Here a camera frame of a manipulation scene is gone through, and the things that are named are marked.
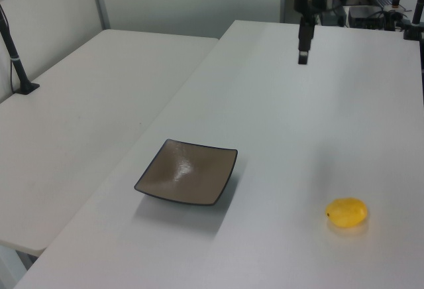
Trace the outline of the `Franka gripper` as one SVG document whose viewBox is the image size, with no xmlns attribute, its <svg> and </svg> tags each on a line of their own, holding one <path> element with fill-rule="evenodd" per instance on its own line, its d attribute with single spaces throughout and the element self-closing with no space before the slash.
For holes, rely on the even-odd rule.
<svg viewBox="0 0 424 289">
<path fill-rule="evenodd" d="M 293 8 L 304 17 L 309 17 L 327 10 L 327 0 L 294 0 Z M 308 23 L 303 17 L 299 24 L 298 64 L 307 64 L 311 43 L 314 37 L 314 17 Z"/>
</svg>

